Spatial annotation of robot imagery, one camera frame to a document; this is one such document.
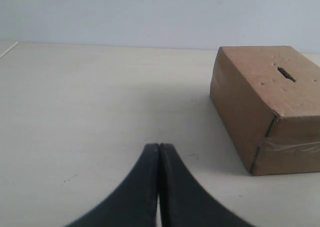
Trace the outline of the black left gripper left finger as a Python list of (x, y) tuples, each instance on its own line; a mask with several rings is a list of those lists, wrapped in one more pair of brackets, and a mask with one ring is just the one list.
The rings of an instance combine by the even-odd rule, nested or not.
[(160, 146), (146, 144), (118, 187), (69, 227), (155, 227)]

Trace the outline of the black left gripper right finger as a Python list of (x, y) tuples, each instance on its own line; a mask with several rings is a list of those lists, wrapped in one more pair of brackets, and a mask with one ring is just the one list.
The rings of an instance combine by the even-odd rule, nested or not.
[(193, 177), (174, 145), (159, 146), (158, 194), (163, 227), (251, 227)]

